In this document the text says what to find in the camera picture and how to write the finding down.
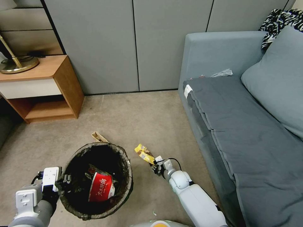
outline trash can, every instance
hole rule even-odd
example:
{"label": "trash can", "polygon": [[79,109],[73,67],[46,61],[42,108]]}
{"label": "trash can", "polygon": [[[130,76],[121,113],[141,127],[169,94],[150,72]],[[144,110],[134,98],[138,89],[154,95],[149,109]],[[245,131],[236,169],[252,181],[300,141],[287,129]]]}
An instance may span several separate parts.
{"label": "trash can", "polygon": [[[103,202],[89,202],[89,182],[85,179],[87,166],[94,165],[117,181],[115,194]],[[60,197],[65,209],[83,220],[105,218],[116,212],[133,190],[130,161],[125,150],[107,142],[89,143],[68,161],[63,175],[71,175],[70,186]]]}

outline nightstand drawer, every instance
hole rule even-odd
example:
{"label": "nightstand drawer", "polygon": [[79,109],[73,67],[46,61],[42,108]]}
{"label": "nightstand drawer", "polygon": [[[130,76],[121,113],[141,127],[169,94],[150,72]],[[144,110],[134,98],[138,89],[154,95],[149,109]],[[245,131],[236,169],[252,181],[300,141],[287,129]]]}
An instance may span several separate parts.
{"label": "nightstand drawer", "polygon": [[60,95],[56,82],[51,79],[0,82],[0,93],[6,99]]}

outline gray wall panel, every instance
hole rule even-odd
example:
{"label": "gray wall panel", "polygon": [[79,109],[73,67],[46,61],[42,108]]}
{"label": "gray wall panel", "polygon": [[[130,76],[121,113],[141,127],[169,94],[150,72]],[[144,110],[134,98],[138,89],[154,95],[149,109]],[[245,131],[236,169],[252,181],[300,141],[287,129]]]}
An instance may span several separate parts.
{"label": "gray wall panel", "polygon": [[42,7],[40,0],[14,0],[17,7],[27,8],[27,7]]}
{"label": "gray wall panel", "polygon": [[257,31],[273,9],[287,0],[214,0],[208,32]]}
{"label": "gray wall panel", "polygon": [[178,87],[185,36],[206,30],[212,0],[134,0],[140,90]]}
{"label": "gray wall panel", "polygon": [[45,0],[85,94],[138,91],[132,0]]}
{"label": "gray wall panel", "polygon": [[0,11],[0,30],[52,29],[43,8]]}
{"label": "gray wall panel", "polygon": [[285,10],[291,9],[295,2],[296,2],[296,0],[289,0],[284,9]]}
{"label": "gray wall panel", "polygon": [[39,51],[42,55],[63,54],[53,30],[1,32],[17,56]]}

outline table lamp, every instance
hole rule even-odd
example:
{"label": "table lamp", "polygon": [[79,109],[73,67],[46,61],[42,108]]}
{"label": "table lamp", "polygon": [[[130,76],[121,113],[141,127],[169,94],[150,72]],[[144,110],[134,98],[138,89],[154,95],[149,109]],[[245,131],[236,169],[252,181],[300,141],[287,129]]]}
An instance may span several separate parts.
{"label": "table lamp", "polygon": [[[1,0],[0,11],[8,10],[16,7],[16,3],[13,0]],[[5,63],[0,64],[0,72],[4,74],[20,73],[26,70],[32,69],[39,64],[39,60],[36,57],[25,56],[18,59],[8,44],[5,42],[0,34],[0,41],[3,43],[9,54],[12,56],[12,60],[6,60]]]}

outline beige carpet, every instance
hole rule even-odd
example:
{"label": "beige carpet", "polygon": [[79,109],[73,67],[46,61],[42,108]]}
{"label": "beige carpet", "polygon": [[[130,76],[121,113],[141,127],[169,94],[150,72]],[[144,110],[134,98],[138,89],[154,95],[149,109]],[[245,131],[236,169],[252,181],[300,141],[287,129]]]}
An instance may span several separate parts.
{"label": "beige carpet", "polygon": [[177,158],[194,182],[218,202],[177,91],[88,96],[78,119],[22,123],[8,137],[0,151],[0,225],[8,225],[16,213],[15,192],[37,171],[65,166],[77,149],[93,142],[93,131],[125,148],[134,190],[115,214],[99,220],[82,221],[58,202],[50,226],[123,227],[153,219],[193,225],[169,184],[134,152],[139,143],[155,156]]}

